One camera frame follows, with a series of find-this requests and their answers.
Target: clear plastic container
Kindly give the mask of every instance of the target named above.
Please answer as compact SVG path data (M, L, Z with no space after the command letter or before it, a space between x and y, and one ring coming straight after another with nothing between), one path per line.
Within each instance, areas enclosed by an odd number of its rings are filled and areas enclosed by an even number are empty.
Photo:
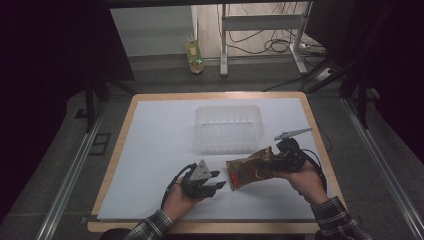
M253 153L263 135L255 105L205 106L196 110L196 141L203 153Z

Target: metal post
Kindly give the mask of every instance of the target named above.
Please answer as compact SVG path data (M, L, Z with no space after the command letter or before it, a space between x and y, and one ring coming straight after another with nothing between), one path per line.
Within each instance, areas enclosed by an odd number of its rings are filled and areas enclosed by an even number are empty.
M227 56L227 28L226 28L226 6L222 4L221 14L221 76L226 77L228 75L228 56Z
M308 5L306 5L306 8L303 10L303 13L302 13L302 18L297 30L296 39L294 40L293 44L290 44L290 51L292 52L294 61L296 62L297 68L299 69L299 72L301 75L305 75L308 73L308 70L306 69L305 64L303 63L302 58L300 57L300 54L299 54L299 45L300 45L300 41L302 40L303 32L305 31L306 22L308 21L311 7L312 7L312 2L308 2Z

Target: metal frame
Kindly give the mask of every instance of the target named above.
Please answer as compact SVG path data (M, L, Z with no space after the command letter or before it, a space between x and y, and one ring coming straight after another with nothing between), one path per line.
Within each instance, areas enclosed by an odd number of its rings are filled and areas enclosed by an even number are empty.
M290 44L290 51L293 55L297 68L301 75L308 73L305 64L299 54L300 40L302 39L308 20L312 2L308 2L302 14L291 15L252 15L252 16L227 16L226 4L222 4L221 16L221 76L228 75L228 54L227 54L227 32L228 31L249 31L249 30L274 30L274 29L297 29L297 36L293 44Z
M353 125L358 131L365 147L367 148L371 158L374 161L375 166L380 172L382 179L386 183L386 186L389 189L394 201L398 205L400 212L405 218L406 223L411 229L411 232L414 234L415 239L424 239L424 223L420 217L420 214L418 213L418 210L414 207L411 199L408 197L398 182L395 174L392 172L389 164L372 138L372 135L362 126L356 117L357 113L352 101L345 98L342 98L341 101L348 111Z
M85 159L96 136L101 120L103 119L103 114L107 104L107 102L100 102L96 113L96 119L93 122L93 127L88 133L86 133L78 153L75 156L71 166L69 167L68 173L66 174L62 185L60 186L60 189L57 192L52 205L50 206L50 210L48 211L44 222L40 227L40 231L37 234L36 240L50 240L53 238L81 169L84 166Z

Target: snack bag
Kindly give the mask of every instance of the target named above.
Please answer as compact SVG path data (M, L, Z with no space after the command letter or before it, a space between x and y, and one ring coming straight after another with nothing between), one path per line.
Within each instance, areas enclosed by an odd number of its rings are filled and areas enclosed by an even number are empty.
M273 178L273 172L263 167L265 162L270 160L275 160L275 155L271 147L267 147L248 158L227 161L231 189L234 191L249 183Z

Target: dark floor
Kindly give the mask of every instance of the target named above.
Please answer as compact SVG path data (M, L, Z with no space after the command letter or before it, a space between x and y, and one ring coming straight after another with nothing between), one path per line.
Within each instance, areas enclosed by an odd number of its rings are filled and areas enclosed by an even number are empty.
M192 75L184 66L185 59L181 56L132 60L136 81L126 84L140 93L263 91L283 82L287 83L270 91L297 91L304 83L290 81L299 77L291 57L234 59L230 61L227 78L219 76L216 61L206 62L202 74ZM321 128L347 207L352 216L361 221L376 239L415 239L337 94L339 85L340 81L336 81L307 96L315 120ZM100 152L96 147L90 149L92 154L85 160L52 239L94 240L100 237L100 233L87 230L86 221L90 217L131 101L131 95L122 89L111 84L107 86L112 95L97 134L110 134L109 145L104 154L96 154ZM79 109L85 109L83 93L68 101L67 115L53 143L1 225L1 240L36 238L63 177L85 137L86 120L75 119ZM381 118L373 102L367 104L367 120L369 132L406 195L417 211L423 213L423 164ZM231 236L227 239L233 238L282 237Z

